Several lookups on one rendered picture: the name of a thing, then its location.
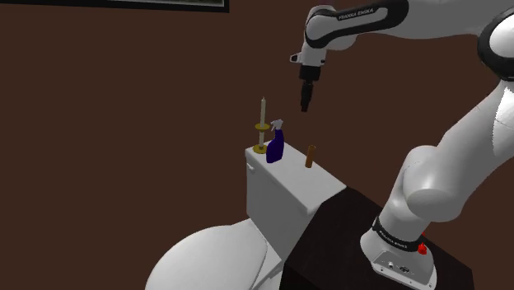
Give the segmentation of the blue spray bottle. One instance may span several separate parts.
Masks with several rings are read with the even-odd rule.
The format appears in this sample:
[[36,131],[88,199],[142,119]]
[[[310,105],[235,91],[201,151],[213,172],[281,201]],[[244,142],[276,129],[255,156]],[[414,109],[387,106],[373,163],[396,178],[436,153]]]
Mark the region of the blue spray bottle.
[[266,152],[266,162],[267,163],[275,163],[283,158],[283,150],[284,150],[284,135],[283,135],[283,121],[281,119],[277,119],[271,122],[272,130],[274,131],[274,138],[271,140],[267,146]]

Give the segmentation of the white toilet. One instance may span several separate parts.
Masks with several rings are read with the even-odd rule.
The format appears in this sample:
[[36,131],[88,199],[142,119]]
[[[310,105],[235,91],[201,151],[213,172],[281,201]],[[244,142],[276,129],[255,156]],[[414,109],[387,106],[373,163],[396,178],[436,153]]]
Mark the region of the white toilet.
[[283,264],[319,206],[345,184],[286,144],[268,163],[246,159],[246,220],[205,228],[173,245],[144,290],[278,290]]

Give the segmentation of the dark robot stand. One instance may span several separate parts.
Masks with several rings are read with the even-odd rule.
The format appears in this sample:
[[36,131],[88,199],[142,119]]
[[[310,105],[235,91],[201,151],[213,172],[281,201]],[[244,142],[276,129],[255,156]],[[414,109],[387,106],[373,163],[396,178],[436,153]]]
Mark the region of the dark robot stand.
[[360,248],[381,207],[347,188],[323,202],[288,256],[279,290],[413,290],[376,273]]

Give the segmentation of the black framed wall picture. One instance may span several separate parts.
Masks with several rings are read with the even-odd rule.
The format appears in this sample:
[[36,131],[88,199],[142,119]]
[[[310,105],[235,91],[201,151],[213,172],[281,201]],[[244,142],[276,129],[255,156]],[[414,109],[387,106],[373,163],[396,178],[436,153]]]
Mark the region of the black framed wall picture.
[[0,3],[191,12],[228,13],[230,11],[229,0],[0,0]]

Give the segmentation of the candle in brass holder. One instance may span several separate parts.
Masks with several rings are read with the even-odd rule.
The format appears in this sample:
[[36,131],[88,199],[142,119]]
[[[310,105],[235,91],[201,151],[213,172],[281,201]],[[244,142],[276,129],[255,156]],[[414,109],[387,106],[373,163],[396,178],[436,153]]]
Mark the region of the candle in brass holder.
[[265,123],[265,115],[266,115],[266,99],[262,97],[260,101],[260,111],[259,111],[259,122],[255,125],[255,128],[259,131],[259,142],[253,146],[254,152],[258,154],[266,153],[266,145],[264,144],[264,135],[265,131],[269,129],[269,125]]

